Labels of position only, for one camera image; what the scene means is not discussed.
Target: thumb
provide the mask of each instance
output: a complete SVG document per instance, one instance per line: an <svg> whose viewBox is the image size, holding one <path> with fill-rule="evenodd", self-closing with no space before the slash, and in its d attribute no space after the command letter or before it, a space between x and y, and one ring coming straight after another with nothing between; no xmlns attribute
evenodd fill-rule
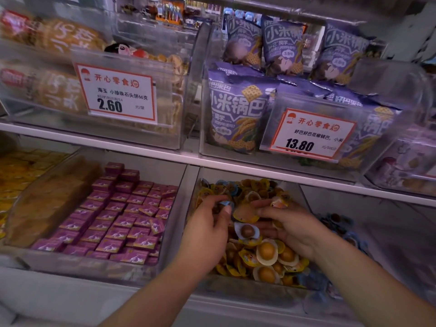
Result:
<svg viewBox="0 0 436 327"><path fill-rule="evenodd" d="M259 217L271 218L283 223L286 219L289 219L290 213L288 209L279 209L274 207L264 207L256 210L256 214Z"/></svg>
<svg viewBox="0 0 436 327"><path fill-rule="evenodd" d="M225 230L227 232L228 223L232 214L232 207L226 205L218 215L218 220L215 229Z"/></svg>

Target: hand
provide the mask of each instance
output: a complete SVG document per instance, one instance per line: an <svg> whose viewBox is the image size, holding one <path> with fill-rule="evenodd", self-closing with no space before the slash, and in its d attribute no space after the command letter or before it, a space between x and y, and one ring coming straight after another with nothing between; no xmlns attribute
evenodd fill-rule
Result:
<svg viewBox="0 0 436 327"><path fill-rule="evenodd" d="M199 279L209 273L225 253L232 208L225 206L216 218L215 225L212 208L216 203L227 200L226 195L208 196L185 227L174 261L186 266L188 273L194 273Z"/></svg>
<svg viewBox="0 0 436 327"><path fill-rule="evenodd" d="M284 226L284 229L277 230L271 221L259 221L255 225L263 236L282 240L292 250L311 261L316 261L317 245L320 239L333 234L305 208L295 202L292 202L287 209L260 208L256 214L280 221Z"/></svg>

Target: white shelf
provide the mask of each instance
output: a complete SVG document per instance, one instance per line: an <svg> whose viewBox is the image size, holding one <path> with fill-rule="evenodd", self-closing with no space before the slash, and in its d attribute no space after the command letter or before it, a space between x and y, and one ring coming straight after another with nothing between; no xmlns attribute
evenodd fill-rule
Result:
<svg viewBox="0 0 436 327"><path fill-rule="evenodd" d="M0 131L7 131L26 136L34 136L42 139L67 142L79 146L89 146L117 151L121 153L163 159L172 162L204 166L212 169L226 170L236 173L265 177L269 179L295 182L302 185L322 187L334 191L343 191L347 193L354 193L359 195L373 196L377 198L385 198L389 200L436 207L436 199L434 198L423 197L409 193L384 191L378 188L371 188L368 187L370 185L369 182L365 182L364 184L353 184L345 181L337 181L329 178L311 176L308 174L285 171L266 166L202 156L198 152L198 139L188 139L185 142L184 147L181 151L172 151L151 146L135 145L128 142L113 141L82 134L56 131L52 129L9 124L1 121Z"/></svg>

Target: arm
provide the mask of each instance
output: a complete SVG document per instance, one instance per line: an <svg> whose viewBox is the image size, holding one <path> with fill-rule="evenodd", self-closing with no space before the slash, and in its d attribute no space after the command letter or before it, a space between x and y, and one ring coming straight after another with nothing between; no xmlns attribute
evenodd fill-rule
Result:
<svg viewBox="0 0 436 327"><path fill-rule="evenodd" d="M436 309L417 297L376 262L332 233L300 206L259 209L258 215L280 221L285 230L259 223L265 236L279 238L314 261L337 287L356 316L371 327L430 327Z"/></svg>
<svg viewBox="0 0 436 327"><path fill-rule="evenodd" d="M135 293L100 327L170 327L199 281L218 264L225 252L231 207L225 207L214 225L212 208L227 196L209 196L189 220L173 262Z"/></svg>

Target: red price tag border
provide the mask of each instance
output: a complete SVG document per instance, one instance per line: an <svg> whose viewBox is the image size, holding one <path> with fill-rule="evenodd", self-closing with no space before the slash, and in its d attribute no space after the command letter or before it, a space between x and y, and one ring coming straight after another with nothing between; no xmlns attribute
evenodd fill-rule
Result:
<svg viewBox="0 0 436 327"><path fill-rule="evenodd" d="M275 143L275 140L277 139L277 136L279 135L280 129L282 128L282 125L283 125L283 123L284 123L284 121L285 121L286 114L288 113L288 111L302 112L302 113L306 113L306 114L308 114L308 115L315 115L315 116L321 116L321 117L324 117L324 118L329 118L329 119L334 119L334 120L346 121L346 122L352 123L352 124L353 124L353 127L352 127L351 131L348 133L348 135L347 135L347 137L345 138L345 140L344 140L344 141L341 143L341 145L337 148L335 154L334 154L332 157L325 157L324 155L313 154L313 153L308 153L308 152L303 152L303 151L300 151L300 150L297 150L297 149L291 149L291 148L278 147L278 148L280 148L280 149L275 149L275 148L273 148L273 145L274 145L274 143ZM290 155L296 155L296 156L300 156L300 157L304 157L304 156L302 156L302 155L313 155L313 156L321 157L322 159L333 160L333 159L335 159L336 155L339 154L339 152L341 151L342 146L343 146L343 145L348 141L348 139L350 138L350 136L353 134L354 129L356 128L356 126L357 126L357 122L355 122L355 121L344 120L344 119L335 118L335 117L329 117L329 116L320 115L320 114L317 114L317 113L314 113L314 112L308 112L308 111L302 111L302 110L298 110L298 109L287 108L287 109L283 112L282 119L280 120L279 127L278 127L277 130L275 131L274 138L272 139L272 142L271 142L271 144L270 144L270 150L272 150L272 151L277 151L277 152L282 153L282 154L290 154Z"/></svg>
<svg viewBox="0 0 436 327"><path fill-rule="evenodd" d="M113 111L106 111L106 110L91 109L90 108L89 103L88 103L88 98L86 97L86 94L84 93L82 77L80 76L79 67L78 67L79 65L83 66L83 67L91 67L91 68L99 69L99 70L114 71L114 72L118 72L118 73L132 74L134 76L141 76L141 77L150 78L150 83L151 83L151 100L152 100L152 104L153 104L153 118L139 117L139 116L132 116L132 115L123 115L123 117L132 117L132 118L156 121L156 114L155 114L155 110L154 110L155 109L155 107L154 107L154 89L153 89L153 77L152 76L147 76L145 74L138 74L138 73L133 73L133 72L127 72L127 71L113 70L113 69L108 69L106 67L96 67L94 65L88 65L88 64L83 64L83 63L74 63L74 69L76 70L76 73L78 74L80 85L82 87L82 92L83 92L83 95L84 95L84 99L86 101L86 108L88 108L89 111L93 110L93 111L97 111L97 112L110 113L110 114L113 114L113 115L120 115L120 114L117 113L117 112L113 112Z"/></svg>

